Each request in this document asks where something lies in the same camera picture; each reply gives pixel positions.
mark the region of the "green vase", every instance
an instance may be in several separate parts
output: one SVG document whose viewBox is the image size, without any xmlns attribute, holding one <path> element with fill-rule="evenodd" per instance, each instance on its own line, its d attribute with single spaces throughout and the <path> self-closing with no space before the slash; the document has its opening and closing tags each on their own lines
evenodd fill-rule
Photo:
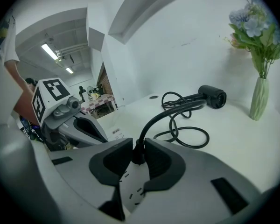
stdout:
<svg viewBox="0 0 280 224">
<path fill-rule="evenodd" d="M 250 118 L 259 120 L 266 109 L 269 98 L 269 81 L 258 77 L 250 108 Z"/>
</svg>

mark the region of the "white table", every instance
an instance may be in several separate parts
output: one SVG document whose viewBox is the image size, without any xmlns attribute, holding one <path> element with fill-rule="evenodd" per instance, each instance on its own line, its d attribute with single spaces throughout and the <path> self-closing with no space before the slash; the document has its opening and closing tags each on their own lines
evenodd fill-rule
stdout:
<svg viewBox="0 0 280 224">
<path fill-rule="evenodd" d="M 120 128 L 133 138 L 134 144 L 144 125 L 162 112 L 161 97 L 149 99 L 149 95 L 98 119 L 109 136 L 111 130 Z M 195 126 L 210 135 L 209 144 L 200 149 L 221 159 L 247 177 L 261 192 L 280 182 L 280 115 L 273 107 L 267 107 L 260 121 L 248 117 L 249 104 L 227 100 L 222 109 L 208 106 L 193 111 L 190 119 L 176 117 L 177 126 Z M 169 118 L 154 124 L 146 137 L 168 130 Z M 159 139 L 168 139 L 164 135 Z M 189 144 L 202 144 L 205 137 L 198 131 L 182 130 L 179 139 Z"/>
</svg>

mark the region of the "green leaves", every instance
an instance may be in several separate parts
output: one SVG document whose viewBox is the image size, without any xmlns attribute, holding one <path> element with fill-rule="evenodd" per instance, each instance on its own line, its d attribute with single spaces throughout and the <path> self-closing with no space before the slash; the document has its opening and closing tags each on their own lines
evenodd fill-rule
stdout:
<svg viewBox="0 0 280 224">
<path fill-rule="evenodd" d="M 260 74 L 261 72 L 263 72 L 263 69 L 264 69 L 264 65 L 263 65 L 263 61 L 262 61 L 262 58 L 261 58 L 261 54 L 254 47 L 250 48 L 250 52 L 251 52 L 251 55 L 252 55 L 252 61 L 253 61 L 254 68 Z"/>
<path fill-rule="evenodd" d="M 277 45 L 274 53 L 273 53 L 273 60 L 278 60 L 280 58 L 280 44 Z"/>
<path fill-rule="evenodd" d="M 229 24 L 229 26 L 230 26 L 232 29 L 234 29 L 234 32 L 235 32 L 236 34 L 239 35 L 239 37 L 240 37 L 240 42 L 241 42 L 241 43 L 246 44 L 247 47 L 249 47 L 249 45 L 258 46 L 258 44 L 254 41 L 253 38 L 248 37 L 248 35 L 247 35 L 245 32 L 241 31 L 236 25 L 234 25 L 234 24 Z"/>
<path fill-rule="evenodd" d="M 275 24 L 271 24 L 268 29 L 264 29 L 260 37 L 261 43 L 268 47 L 273 43 L 273 33 L 275 31 Z"/>
<path fill-rule="evenodd" d="M 236 46 L 236 48 L 238 48 L 238 49 L 245 49 L 247 46 L 246 46 L 246 44 L 244 44 L 241 41 L 241 39 L 239 38 L 239 35 L 236 34 L 236 33 L 232 33 L 232 34 L 233 34 L 234 38 L 237 40 L 237 42 L 238 42 L 238 45 Z"/>
</svg>

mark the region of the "fluorescent light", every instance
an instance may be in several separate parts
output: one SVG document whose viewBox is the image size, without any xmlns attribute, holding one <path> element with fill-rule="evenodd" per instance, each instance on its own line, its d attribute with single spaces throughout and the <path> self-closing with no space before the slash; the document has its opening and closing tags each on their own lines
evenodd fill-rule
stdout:
<svg viewBox="0 0 280 224">
<path fill-rule="evenodd" d="M 73 72 L 71 71 L 71 69 L 70 68 L 66 68 L 66 70 L 70 73 L 70 74 L 72 74 Z"/>
<path fill-rule="evenodd" d="M 58 59 L 58 57 L 55 55 L 55 53 L 50 49 L 50 47 L 47 45 L 47 43 L 42 45 L 42 48 L 54 59 Z"/>
</svg>

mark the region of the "black slot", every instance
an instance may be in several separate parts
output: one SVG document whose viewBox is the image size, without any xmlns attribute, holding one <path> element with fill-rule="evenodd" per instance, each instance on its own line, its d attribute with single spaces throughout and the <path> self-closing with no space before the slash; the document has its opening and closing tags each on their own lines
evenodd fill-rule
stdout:
<svg viewBox="0 0 280 224">
<path fill-rule="evenodd" d="M 106 143 L 107 140 L 101 135 L 96 126 L 88 119 L 76 118 L 74 121 L 74 127 L 82 133 L 102 142 Z"/>
<path fill-rule="evenodd" d="M 68 137 L 68 136 L 66 136 L 66 138 L 67 138 L 67 141 L 70 143 L 70 144 L 72 144 L 73 146 L 75 146 L 75 147 L 77 147 L 78 145 L 79 145 L 79 141 L 77 141 L 77 140 L 74 140 L 74 139 L 72 139 L 72 138 L 70 138 L 70 137 Z"/>
<path fill-rule="evenodd" d="M 72 161 L 73 159 L 70 158 L 70 157 L 63 157 L 63 158 L 60 158 L 60 159 L 53 159 L 52 160 L 52 163 L 54 165 L 58 165 L 58 164 L 62 164 L 62 163 L 65 163 L 65 162 L 69 162 L 69 161 Z"/>
<path fill-rule="evenodd" d="M 126 217 L 122 210 L 119 188 L 115 189 L 112 200 L 105 202 L 102 206 L 99 207 L 99 210 L 113 218 L 118 219 L 119 221 L 125 220 Z"/>
<path fill-rule="evenodd" d="M 211 183 L 233 215 L 238 213 L 248 205 L 246 200 L 232 187 L 232 185 L 225 178 L 211 180 Z"/>
</svg>

